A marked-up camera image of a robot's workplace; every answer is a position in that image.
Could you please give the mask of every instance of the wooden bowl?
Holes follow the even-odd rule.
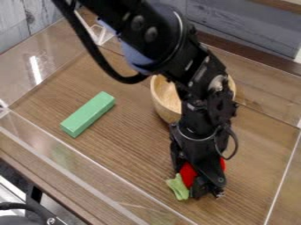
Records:
[[[228,87],[236,92],[236,86],[232,78],[228,77]],[[149,80],[149,93],[155,111],[167,123],[179,121],[180,101],[172,82],[167,82],[164,76],[153,76]]]

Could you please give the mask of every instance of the green object in gripper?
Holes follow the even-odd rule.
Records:
[[[72,138],[77,137],[88,126],[109,111],[113,105],[113,96],[104,91],[100,92],[61,122],[61,130]]]
[[[187,200],[190,198],[190,190],[183,184],[182,176],[176,173],[174,179],[165,181],[167,186],[174,191],[176,200]]]

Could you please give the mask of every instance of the wooden table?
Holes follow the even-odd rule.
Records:
[[[56,25],[54,33],[48,30],[46,35],[56,36],[65,49],[76,47],[76,43],[68,41],[73,34],[64,21]],[[175,221],[164,213],[160,215],[163,204],[196,224],[263,224],[299,133],[295,127],[301,112],[299,78],[214,47],[211,49],[236,81],[238,102],[242,104],[234,119],[239,152],[227,163],[227,197],[220,200],[211,196],[199,201],[175,200],[164,184],[164,180],[174,176],[168,128],[153,111],[148,82],[135,85],[115,82],[84,52],[10,105],[21,117],[79,152],[68,151],[65,155],[58,150],[58,156],[49,155],[53,146],[18,123],[17,135],[29,140],[34,149],[0,133],[0,157],[88,223],[141,224],[140,218],[148,224],[188,224],[187,221]],[[104,45],[101,52],[124,75],[133,73],[115,40]],[[116,106],[72,139],[60,130],[60,122],[100,91],[116,97]],[[135,197],[139,192],[135,187],[123,191],[120,184],[113,185],[113,175],[103,173],[99,165],[156,201]],[[101,193],[117,199],[119,206],[136,217],[124,216],[121,211],[116,213],[115,205],[107,204]],[[271,214],[275,217],[270,224],[295,222],[299,204],[290,207],[290,201],[285,200],[281,208],[286,213],[278,210]]]

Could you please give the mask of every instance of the gray wall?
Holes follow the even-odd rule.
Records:
[[[149,0],[176,7],[206,33],[294,58],[301,16],[248,0]],[[50,0],[0,0],[0,53],[61,17]]]

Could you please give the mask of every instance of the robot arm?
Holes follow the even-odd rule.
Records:
[[[226,185],[220,160],[238,150],[238,139],[230,130],[236,104],[228,88],[226,67],[199,44],[196,30],[183,16],[163,4],[144,0],[79,0],[115,31],[129,65],[139,71],[120,76],[104,60],[72,9],[64,0],[52,0],[69,21],[81,42],[108,75],[123,83],[137,83],[161,74],[175,83],[182,101],[182,117],[169,125],[171,159],[179,173],[183,165],[196,172],[187,186],[190,196],[207,192],[219,197]],[[222,156],[232,137],[236,147],[228,158]]]

